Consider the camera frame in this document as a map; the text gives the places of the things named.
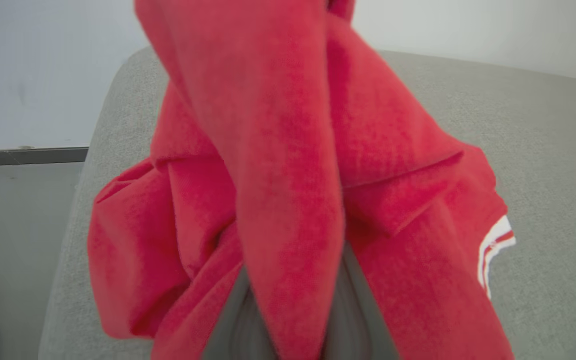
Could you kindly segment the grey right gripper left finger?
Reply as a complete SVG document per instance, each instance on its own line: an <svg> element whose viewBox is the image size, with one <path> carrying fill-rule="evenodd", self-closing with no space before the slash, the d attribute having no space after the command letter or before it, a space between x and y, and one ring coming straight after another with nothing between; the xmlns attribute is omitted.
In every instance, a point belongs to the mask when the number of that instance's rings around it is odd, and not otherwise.
<svg viewBox="0 0 576 360"><path fill-rule="evenodd" d="M278 359L244 266L240 269L218 321L206 342L202 359Z"/></svg>

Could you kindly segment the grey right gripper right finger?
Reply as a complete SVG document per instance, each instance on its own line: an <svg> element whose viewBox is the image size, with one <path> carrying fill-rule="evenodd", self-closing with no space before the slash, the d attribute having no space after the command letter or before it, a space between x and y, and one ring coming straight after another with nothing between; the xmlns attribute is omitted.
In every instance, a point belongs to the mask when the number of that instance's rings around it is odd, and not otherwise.
<svg viewBox="0 0 576 360"><path fill-rule="evenodd" d="M398 360L400 354L349 243L343 252L327 321L325 360Z"/></svg>

